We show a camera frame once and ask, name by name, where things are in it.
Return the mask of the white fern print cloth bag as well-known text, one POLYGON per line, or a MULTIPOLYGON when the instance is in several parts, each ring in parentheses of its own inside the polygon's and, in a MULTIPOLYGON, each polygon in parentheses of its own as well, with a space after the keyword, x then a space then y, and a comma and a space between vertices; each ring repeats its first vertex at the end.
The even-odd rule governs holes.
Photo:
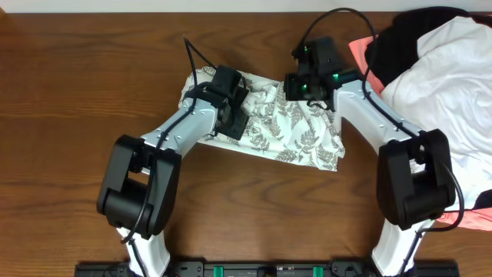
POLYGON ((241 73, 248 94, 242 108, 249 116, 241 139, 206 135, 199 142, 294 165, 335 172, 345 155, 334 113, 306 101, 289 102, 284 84, 251 73, 241 73))

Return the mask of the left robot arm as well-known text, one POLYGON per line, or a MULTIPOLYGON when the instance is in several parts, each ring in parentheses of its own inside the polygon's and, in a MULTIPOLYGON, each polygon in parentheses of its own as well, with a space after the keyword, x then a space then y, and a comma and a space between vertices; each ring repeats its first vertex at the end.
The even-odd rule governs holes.
POLYGON ((134 276, 162 276, 170 262, 163 230, 171 217, 181 161, 204 136, 239 139, 248 122, 241 105, 248 90, 202 82, 182 99, 164 124, 140 138, 115 142, 97 200, 97 210, 121 235, 134 276))

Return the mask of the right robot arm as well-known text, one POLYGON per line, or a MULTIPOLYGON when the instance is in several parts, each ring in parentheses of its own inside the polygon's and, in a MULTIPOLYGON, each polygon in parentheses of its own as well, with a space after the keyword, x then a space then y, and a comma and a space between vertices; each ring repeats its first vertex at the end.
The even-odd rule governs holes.
POLYGON ((464 194, 453 173, 447 136, 424 131, 393 111, 355 72, 287 74, 288 101, 306 100, 350 122, 377 154, 376 196, 385 221, 371 253, 376 276, 450 276, 438 265, 418 267, 414 256, 430 232, 455 229, 464 216, 464 194))

